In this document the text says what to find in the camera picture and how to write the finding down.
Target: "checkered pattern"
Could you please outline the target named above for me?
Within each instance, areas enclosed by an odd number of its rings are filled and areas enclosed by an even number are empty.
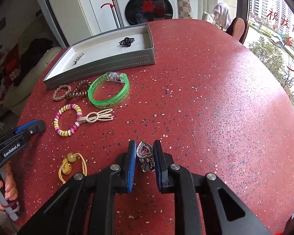
[[[179,9],[179,18],[190,18],[191,12],[190,0],[177,0],[177,6]]]

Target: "washing machine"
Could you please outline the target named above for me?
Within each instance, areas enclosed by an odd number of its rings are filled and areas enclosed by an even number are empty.
[[[178,18],[177,0],[116,0],[124,26]]]

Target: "washing machine door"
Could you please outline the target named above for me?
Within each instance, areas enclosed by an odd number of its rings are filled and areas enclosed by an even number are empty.
[[[168,0],[129,0],[125,7],[125,18],[131,26],[172,17],[173,9]]]

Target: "yellow hair tie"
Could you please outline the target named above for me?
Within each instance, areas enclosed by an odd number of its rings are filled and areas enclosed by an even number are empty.
[[[86,162],[83,158],[83,156],[80,154],[80,153],[76,153],[76,154],[73,154],[73,153],[68,153],[68,155],[64,158],[61,166],[60,166],[60,169],[59,169],[59,172],[58,172],[58,175],[59,175],[59,179],[62,181],[63,184],[65,184],[65,180],[62,178],[62,173],[61,171],[65,174],[65,175],[68,175],[70,174],[71,170],[72,170],[72,166],[71,166],[71,163],[75,162],[76,161],[76,157],[80,157],[81,160],[82,160],[82,170],[83,170],[83,174],[85,176],[87,176],[87,166],[86,166]]]

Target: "metal screw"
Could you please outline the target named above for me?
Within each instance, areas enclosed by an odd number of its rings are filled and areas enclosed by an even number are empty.
[[[110,169],[111,169],[111,170],[118,170],[118,169],[120,169],[120,165],[118,165],[118,164],[112,164],[112,165],[110,166]]]
[[[178,164],[171,164],[170,168],[173,169],[173,170],[179,170],[180,166]]]
[[[74,179],[75,180],[81,180],[83,178],[83,174],[81,174],[81,173],[76,173],[75,175],[74,175]]]
[[[213,174],[213,173],[208,173],[208,174],[207,174],[207,178],[208,178],[209,180],[215,180],[215,179],[217,178],[217,176],[216,176],[215,174]]]

